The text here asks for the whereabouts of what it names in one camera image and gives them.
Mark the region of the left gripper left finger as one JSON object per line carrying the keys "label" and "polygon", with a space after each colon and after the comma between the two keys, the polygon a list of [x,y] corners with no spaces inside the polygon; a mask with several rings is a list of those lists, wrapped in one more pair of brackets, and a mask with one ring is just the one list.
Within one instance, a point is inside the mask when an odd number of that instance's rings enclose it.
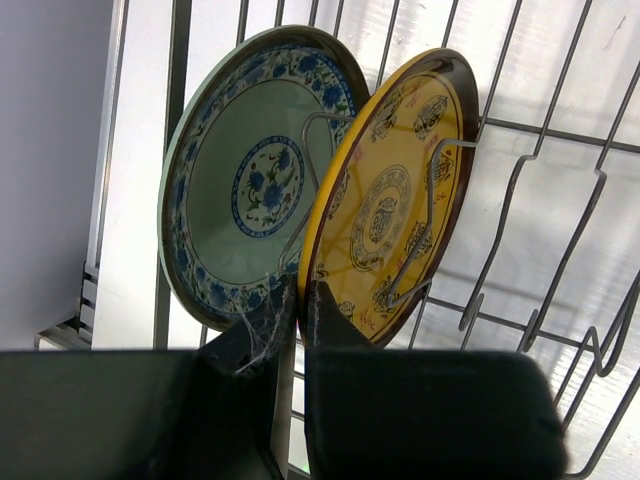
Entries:
{"label": "left gripper left finger", "polygon": [[5,479],[282,479],[291,276],[196,350],[5,352]]}

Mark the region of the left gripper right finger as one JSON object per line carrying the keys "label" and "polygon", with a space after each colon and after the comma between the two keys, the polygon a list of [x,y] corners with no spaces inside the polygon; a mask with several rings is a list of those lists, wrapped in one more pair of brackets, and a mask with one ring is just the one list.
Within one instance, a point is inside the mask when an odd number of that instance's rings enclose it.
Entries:
{"label": "left gripper right finger", "polygon": [[568,454],[547,380],[505,351],[387,350],[327,284],[305,312],[305,435],[315,479],[559,479]]}

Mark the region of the amber brown small plate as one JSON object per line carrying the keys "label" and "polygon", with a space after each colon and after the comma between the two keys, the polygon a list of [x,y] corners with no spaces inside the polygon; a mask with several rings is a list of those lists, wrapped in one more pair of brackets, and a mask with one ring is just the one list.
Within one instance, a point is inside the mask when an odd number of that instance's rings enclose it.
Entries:
{"label": "amber brown small plate", "polygon": [[375,345],[401,330],[453,234],[478,127],[473,71],[447,48],[406,62],[365,103],[310,214],[298,273],[305,344],[327,301]]}

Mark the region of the blue floral celadon plate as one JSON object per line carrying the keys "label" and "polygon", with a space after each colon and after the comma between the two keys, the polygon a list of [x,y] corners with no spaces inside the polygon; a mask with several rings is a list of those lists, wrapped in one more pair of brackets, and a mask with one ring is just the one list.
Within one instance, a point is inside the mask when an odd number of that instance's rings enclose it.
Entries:
{"label": "blue floral celadon plate", "polygon": [[298,270],[297,227],[369,98],[349,49],[304,25],[265,30],[210,71],[167,151],[158,240],[188,313],[225,330]]}

